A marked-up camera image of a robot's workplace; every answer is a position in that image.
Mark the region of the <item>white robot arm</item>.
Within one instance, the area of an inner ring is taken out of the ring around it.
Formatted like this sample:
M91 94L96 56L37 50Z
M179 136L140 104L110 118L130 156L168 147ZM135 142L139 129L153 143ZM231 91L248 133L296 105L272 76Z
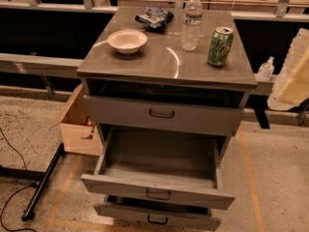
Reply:
M300 28L267 99L272 110L287 111L309 98L309 30Z

